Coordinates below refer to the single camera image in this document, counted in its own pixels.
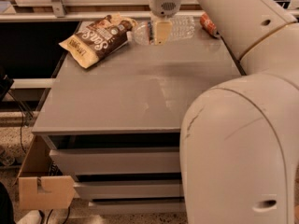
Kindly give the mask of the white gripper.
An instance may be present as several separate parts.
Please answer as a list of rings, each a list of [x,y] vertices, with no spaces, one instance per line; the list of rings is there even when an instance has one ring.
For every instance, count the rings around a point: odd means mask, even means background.
[[[149,0],[149,8],[157,17],[172,17],[179,12],[181,0]],[[169,20],[157,20],[153,23],[154,44],[163,45],[172,30]]]

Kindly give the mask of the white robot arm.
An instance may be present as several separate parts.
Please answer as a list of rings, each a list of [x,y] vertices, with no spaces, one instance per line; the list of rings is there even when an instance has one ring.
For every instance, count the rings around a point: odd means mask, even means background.
[[[162,4],[149,0],[156,16]],[[180,131],[188,224],[298,224],[298,21],[274,0],[197,0],[245,75],[202,93]]]

